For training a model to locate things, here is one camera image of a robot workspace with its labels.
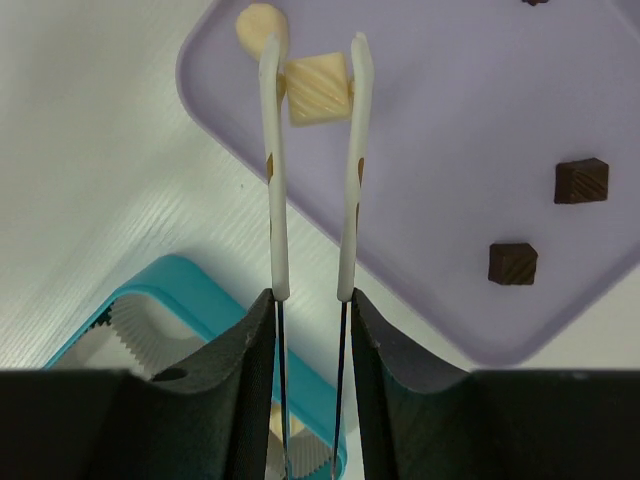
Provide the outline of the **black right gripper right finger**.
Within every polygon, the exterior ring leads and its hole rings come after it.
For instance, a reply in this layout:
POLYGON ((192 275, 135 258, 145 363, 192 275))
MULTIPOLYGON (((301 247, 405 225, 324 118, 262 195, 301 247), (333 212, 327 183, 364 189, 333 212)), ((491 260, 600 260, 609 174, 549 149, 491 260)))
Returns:
POLYGON ((635 370, 464 371, 361 292, 351 339, 369 479, 635 479, 635 370))

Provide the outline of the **white metal tweezers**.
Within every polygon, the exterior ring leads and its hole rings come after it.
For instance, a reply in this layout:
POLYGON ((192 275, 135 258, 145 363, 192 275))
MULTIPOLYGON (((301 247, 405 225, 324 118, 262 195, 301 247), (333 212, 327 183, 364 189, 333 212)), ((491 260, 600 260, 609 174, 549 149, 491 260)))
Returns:
MULTIPOLYGON (((332 442, 331 478, 339 477, 340 433, 342 425, 345 347, 348 308, 355 291, 355 267, 362 179, 367 155, 369 124, 375 79, 374 62, 367 37, 358 32, 351 42, 353 71, 353 103, 351 130, 344 187, 344 221, 340 242, 337 299, 341 303, 340 334, 335 419, 332 442)), ((280 41, 269 35, 259 60, 259 92, 266 157, 266 179, 269 199, 269 241, 271 290, 276 302, 276 334, 280 380, 280 403, 283 410, 283 442, 285 471, 290 471, 288 433, 288 366, 284 302, 290 296, 288 231, 286 216, 286 169, 281 129, 281 103, 286 91, 280 74, 280 41)))

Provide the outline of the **white square chocolate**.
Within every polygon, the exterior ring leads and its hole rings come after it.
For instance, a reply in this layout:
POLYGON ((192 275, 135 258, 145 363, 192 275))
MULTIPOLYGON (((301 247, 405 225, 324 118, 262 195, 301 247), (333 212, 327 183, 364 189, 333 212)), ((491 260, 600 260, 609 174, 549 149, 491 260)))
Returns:
POLYGON ((288 60, 284 65, 288 113, 293 127, 348 120, 350 77, 343 52, 288 60))

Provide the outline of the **white heart chocolate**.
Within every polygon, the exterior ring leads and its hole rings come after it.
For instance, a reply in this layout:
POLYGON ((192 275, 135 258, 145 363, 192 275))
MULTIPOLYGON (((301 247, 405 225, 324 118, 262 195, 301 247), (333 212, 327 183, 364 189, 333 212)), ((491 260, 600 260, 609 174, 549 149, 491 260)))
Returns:
MULTIPOLYGON (((283 418, 284 416, 281 405, 273 403, 270 410, 269 429, 281 443, 284 442, 285 437, 283 418)), ((305 425, 293 414, 289 415, 287 426, 290 436, 298 435, 305 429, 305 425)))

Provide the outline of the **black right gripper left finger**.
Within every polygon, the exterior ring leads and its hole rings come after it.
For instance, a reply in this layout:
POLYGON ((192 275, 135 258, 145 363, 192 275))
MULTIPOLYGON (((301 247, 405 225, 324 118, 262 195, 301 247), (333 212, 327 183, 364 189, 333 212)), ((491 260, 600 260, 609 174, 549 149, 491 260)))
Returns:
POLYGON ((6 370, 5 479, 260 479, 275 301, 151 379, 126 370, 6 370))

